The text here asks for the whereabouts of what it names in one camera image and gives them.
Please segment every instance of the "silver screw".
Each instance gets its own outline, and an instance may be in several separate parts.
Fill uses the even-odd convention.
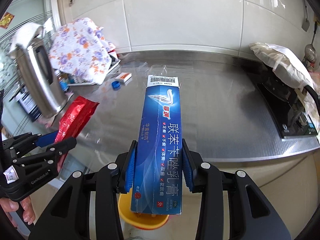
[[[75,171],[73,174],[72,174],[72,177],[74,178],[79,178],[81,176],[81,172],[80,171]]]
[[[109,163],[108,164],[108,169],[109,170],[114,170],[114,169],[116,169],[118,166],[117,166],[117,164],[115,164],[115,163]]]
[[[204,169],[210,168],[210,163],[201,163],[201,167]]]
[[[245,177],[245,172],[244,171],[237,171],[237,175],[241,178]]]

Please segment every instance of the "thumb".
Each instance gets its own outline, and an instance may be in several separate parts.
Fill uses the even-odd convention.
[[[19,204],[13,202],[8,198],[0,198],[0,205],[3,208],[4,212],[13,212],[19,209]]]

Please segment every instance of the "red brand logo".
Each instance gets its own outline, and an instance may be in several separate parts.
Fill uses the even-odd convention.
[[[135,197],[135,198],[141,198],[141,194],[140,194],[139,192],[136,192],[136,193],[134,194],[134,197]]]

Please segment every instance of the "blue cap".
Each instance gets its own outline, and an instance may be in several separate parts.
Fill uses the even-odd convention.
[[[119,81],[113,81],[111,83],[111,85],[112,85],[113,89],[115,89],[115,88],[118,88],[120,86],[120,83],[119,83]]]

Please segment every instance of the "stainless steel countertop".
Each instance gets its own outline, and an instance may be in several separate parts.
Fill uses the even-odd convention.
[[[119,90],[111,87],[117,74],[109,74],[101,86],[73,89],[100,102],[72,151],[92,170],[114,161],[138,139],[150,74],[179,78],[183,138],[205,161],[267,160],[319,148],[315,137],[281,140],[262,96],[240,67],[259,62],[190,51],[131,52],[121,60],[119,71],[131,72],[132,78]]]

